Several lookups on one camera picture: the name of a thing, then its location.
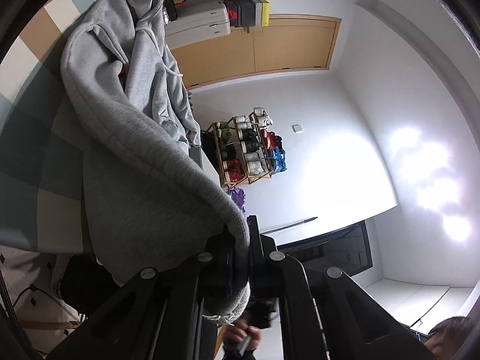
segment screw head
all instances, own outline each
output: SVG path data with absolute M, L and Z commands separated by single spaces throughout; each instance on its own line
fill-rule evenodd
M 282 261 L 284 258 L 285 258 L 285 254 L 283 254 L 283 252 L 280 252 L 278 250 L 270 253 L 270 259 L 273 261 Z
M 151 279 L 155 276 L 155 269 L 153 268 L 143 268 L 142 271 L 140 272 L 140 277 L 142 279 Z
M 336 266 L 331 266 L 327 269 L 327 275 L 329 278 L 338 279 L 342 276 L 342 270 Z
M 213 256 L 209 252 L 203 251 L 202 253 L 198 254 L 197 258 L 198 258 L 198 261 L 201 261 L 203 263 L 207 263 L 208 261 L 213 259 Z

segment black cable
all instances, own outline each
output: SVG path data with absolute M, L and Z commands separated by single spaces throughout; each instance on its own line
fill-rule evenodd
M 5 306 L 5 310 L 9 316 L 10 321 L 13 324 L 13 327 L 16 330 L 16 333 L 21 339 L 21 344 L 25 351 L 31 352 L 32 351 L 32 343 L 28 339 L 25 330 L 22 329 L 20 323 L 18 322 L 17 315 L 15 314 L 15 310 L 13 305 L 11 304 L 10 295 L 8 293 L 7 285 L 5 284 L 5 280 L 3 279 L 2 270 L 0 269 L 0 296 L 3 301 L 3 305 Z
M 15 299 L 15 302 L 13 302 L 13 307 L 15 307 L 18 303 L 18 301 L 20 300 L 20 297 L 26 293 L 28 290 L 32 290 L 32 288 L 30 288 L 30 286 L 28 286 L 27 288 L 23 289 L 22 292 L 20 294 L 18 294 L 17 298 Z
M 35 291 L 40 291 L 42 292 L 43 294 L 47 295 L 50 299 L 52 299 L 56 304 L 58 304 L 60 307 L 62 307 L 66 312 L 68 312 L 68 314 L 71 315 L 71 312 L 70 310 L 68 310 L 64 305 L 62 305 L 60 302 L 58 302 L 54 297 L 52 297 L 52 295 L 50 295 L 48 292 L 46 292 L 45 290 L 42 290 L 41 288 L 38 288 L 37 286 L 35 286 L 35 284 L 31 284 L 30 286 L 28 286 L 27 288 L 24 288 L 22 290 L 22 292 L 20 292 L 20 294 L 18 294 L 18 297 L 16 298 L 15 302 L 13 303 L 13 307 L 16 306 L 16 304 L 18 303 L 18 301 L 20 300 L 20 297 L 25 293 L 27 292 L 28 290 L 31 290 L 32 292 L 35 292 Z

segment shoe rack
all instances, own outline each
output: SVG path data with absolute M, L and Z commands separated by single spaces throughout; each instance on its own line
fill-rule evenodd
M 231 190 L 232 188 L 241 185 L 241 184 L 253 184 L 258 180 L 261 179 L 271 179 L 272 178 L 272 173 L 273 173 L 273 166 L 271 160 L 268 158 L 268 151 L 267 147 L 265 144 L 265 140 L 262 138 L 261 135 L 261 128 L 258 125 L 258 119 L 256 118 L 255 114 L 252 113 L 249 115 L 250 122 L 251 122 L 251 128 L 258 134 L 258 141 L 260 142 L 260 148 L 256 151 L 256 153 L 260 157 L 260 161 L 262 162 L 262 165 L 266 167 L 266 172 L 262 175 L 249 175 L 248 174 L 248 166 L 247 166 L 247 160 L 245 158 L 245 154 L 243 153 L 242 150 L 242 142 L 239 140 L 239 129 L 237 128 L 237 124 L 235 123 L 234 117 L 232 117 L 229 121 L 226 123 L 230 127 L 230 132 L 232 133 L 230 139 L 226 142 L 226 144 L 232 144 L 235 147 L 236 151 L 236 158 L 239 159 L 240 164 L 244 170 L 245 175 L 242 177 L 242 179 L 235 181 L 235 182 L 229 182 L 227 181 L 226 177 L 226 172 L 223 168 L 222 165 L 222 157 L 221 157 L 221 149 L 220 149 L 220 142 L 219 136 L 221 136 L 221 130 L 217 127 L 217 122 L 214 122 L 210 125 L 208 128 L 208 132 L 213 132 L 215 136 L 215 147 L 217 150 L 217 160 L 218 160 L 218 165 L 217 165 L 217 172 L 220 175 L 220 182 L 224 188 L 227 190 Z

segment hand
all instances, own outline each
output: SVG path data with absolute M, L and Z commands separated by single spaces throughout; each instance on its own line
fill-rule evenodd
M 248 326 L 248 324 L 242 320 L 238 319 L 232 325 L 227 325 L 225 333 L 223 335 L 224 344 L 231 344 L 232 342 L 238 344 L 243 341 L 243 339 L 249 334 L 251 336 L 250 344 L 246 350 L 255 350 L 260 344 L 260 330 L 253 326 Z

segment person's hair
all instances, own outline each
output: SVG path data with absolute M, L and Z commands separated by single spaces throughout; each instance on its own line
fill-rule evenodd
M 459 350 L 474 327 L 475 323 L 468 317 L 452 317 L 436 325 L 428 333 L 428 337 L 430 338 L 437 333 L 445 333 L 445 336 L 452 340 Z

